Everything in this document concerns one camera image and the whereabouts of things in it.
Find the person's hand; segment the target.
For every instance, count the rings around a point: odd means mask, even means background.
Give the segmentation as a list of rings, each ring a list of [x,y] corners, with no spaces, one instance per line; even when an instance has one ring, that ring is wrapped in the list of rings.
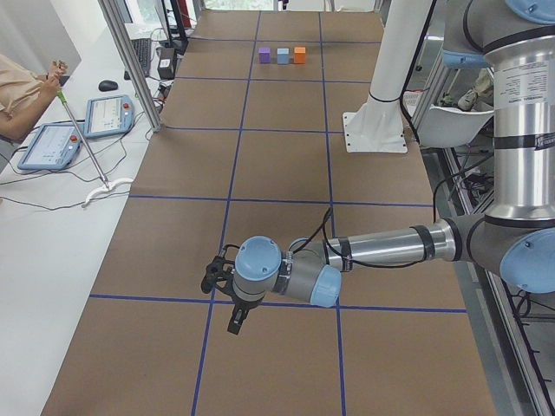
[[[66,75],[68,65],[64,61],[52,61],[49,65],[48,72],[46,74],[46,79],[57,79],[62,81],[63,77]]]

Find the person's forearm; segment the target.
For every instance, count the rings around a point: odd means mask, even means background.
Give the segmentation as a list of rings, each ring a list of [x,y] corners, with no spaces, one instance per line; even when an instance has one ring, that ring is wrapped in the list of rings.
[[[15,142],[23,141],[56,98],[60,86],[58,78],[48,78],[41,85],[37,98],[26,108],[10,117],[1,114],[1,135]]]

